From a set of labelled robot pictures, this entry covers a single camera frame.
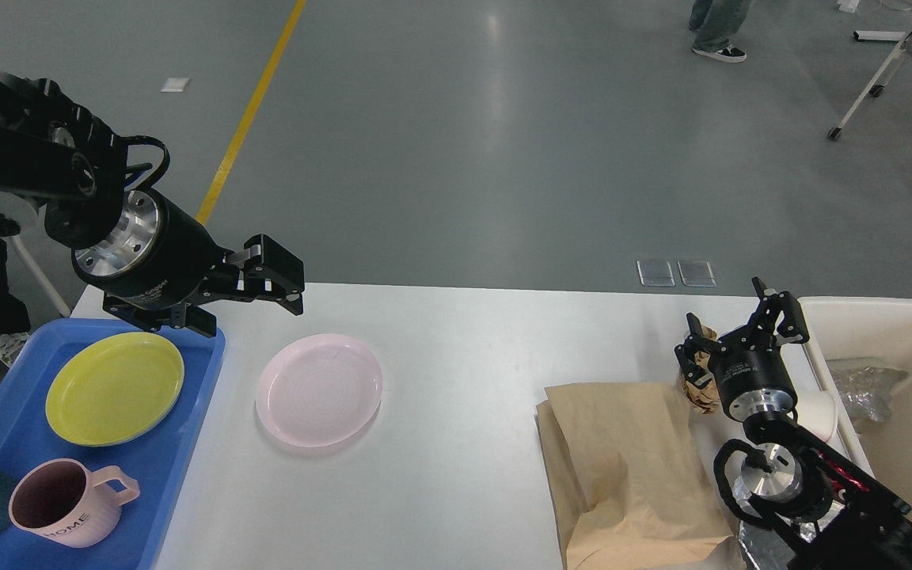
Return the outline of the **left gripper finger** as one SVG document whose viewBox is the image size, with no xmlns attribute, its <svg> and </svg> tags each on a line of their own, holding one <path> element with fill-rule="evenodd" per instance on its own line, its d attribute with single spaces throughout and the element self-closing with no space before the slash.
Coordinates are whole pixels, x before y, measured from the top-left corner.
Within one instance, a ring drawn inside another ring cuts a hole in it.
<svg viewBox="0 0 912 570">
<path fill-rule="evenodd" d="M 205 338 L 215 338 L 218 328 L 217 318 L 212 313 L 189 303 L 178 303 L 163 310 L 145 310 L 119 297 L 105 294 L 104 311 L 149 333 L 159 333 L 160 329 L 168 327 L 188 329 Z"/>
<path fill-rule="evenodd" d="M 274 302 L 294 315 L 304 313 L 305 285 L 304 263 L 267 234 L 225 250 L 211 269 L 212 300 Z"/>
</svg>

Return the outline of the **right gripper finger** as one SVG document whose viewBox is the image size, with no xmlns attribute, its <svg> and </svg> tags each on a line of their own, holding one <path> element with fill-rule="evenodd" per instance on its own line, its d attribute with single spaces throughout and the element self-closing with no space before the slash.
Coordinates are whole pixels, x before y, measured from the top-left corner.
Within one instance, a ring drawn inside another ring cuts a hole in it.
<svg viewBox="0 0 912 570">
<path fill-rule="evenodd" d="M 694 313 L 686 315 L 689 332 L 680 345 L 674 347 L 674 357 L 679 364 L 681 379 L 694 387 L 706 387 L 712 381 L 712 373 L 706 365 L 700 365 L 697 354 L 713 356 L 720 353 L 720 342 L 710 339 L 703 332 L 701 321 Z"/>
<path fill-rule="evenodd" d="M 737 339 L 737 346 L 748 351 L 765 351 L 786 344 L 806 344 L 810 335 L 799 299 L 788 290 L 766 285 L 757 275 L 751 282 L 758 304 L 746 324 L 730 333 Z"/>
</svg>

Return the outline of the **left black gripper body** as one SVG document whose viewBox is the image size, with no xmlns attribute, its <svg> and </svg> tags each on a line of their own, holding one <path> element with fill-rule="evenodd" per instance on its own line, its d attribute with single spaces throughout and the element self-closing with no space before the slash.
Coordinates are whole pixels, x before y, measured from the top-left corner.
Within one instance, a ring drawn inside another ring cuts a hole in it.
<svg viewBox="0 0 912 570">
<path fill-rule="evenodd" d="M 119 220 L 102 241 L 73 250 L 76 274 L 104 292 L 105 313 L 169 314 L 188 307 L 231 249 L 156 190 L 130 190 Z"/>
</svg>

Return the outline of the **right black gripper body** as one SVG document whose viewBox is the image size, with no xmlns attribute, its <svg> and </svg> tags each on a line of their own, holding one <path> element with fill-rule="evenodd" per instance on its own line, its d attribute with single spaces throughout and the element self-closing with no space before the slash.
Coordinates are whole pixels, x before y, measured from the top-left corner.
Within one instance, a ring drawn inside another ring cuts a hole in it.
<svg viewBox="0 0 912 570">
<path fill-rule="evenodd" d="M 779 348 L 723 344 L 712 351 L 707 369 L 724 415 L 735 422 L 757 412 L 793 412 L 799 403 Z"/>
</svg>

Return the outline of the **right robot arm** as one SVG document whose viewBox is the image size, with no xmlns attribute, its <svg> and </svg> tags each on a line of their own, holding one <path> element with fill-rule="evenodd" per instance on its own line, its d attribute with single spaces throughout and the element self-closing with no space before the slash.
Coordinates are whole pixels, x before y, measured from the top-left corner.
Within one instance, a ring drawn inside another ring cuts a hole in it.
<svg viewBox="0 0 912 570">
<path fill-rule="evenodd" d="M 781 348 L 808 342 L 799 300 L 754 277 L 758 304 L 742 327 L 710 339 L 688 313 L 674 347 L 684 385 L 716 387 L 744 438 L 721 444 L 712 475 L 721 501 L 792 550 L 789 569 L 912 569 L 910 505 L 797 422 Z"/>
</svg>

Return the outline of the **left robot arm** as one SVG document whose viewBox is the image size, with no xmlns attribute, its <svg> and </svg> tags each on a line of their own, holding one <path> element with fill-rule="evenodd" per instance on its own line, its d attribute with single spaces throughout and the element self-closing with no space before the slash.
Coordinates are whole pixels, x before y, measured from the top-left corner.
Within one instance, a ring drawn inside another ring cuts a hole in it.
<svg viewBox="0 0 912 570">
<path fill-rule="evenodd" d="M 304 264 L 254 235 L 222 248 L 157 191 L 171 162 L 148 135 L 115 133 L 55 81 L 0 70 L 0 192 L 44 210 L 48 237 L 71 250 L 102 307 L 138 329 L 191 329 L 212 338 L 218 300 L 274 302 L 303 314 Z"/>
</svg>

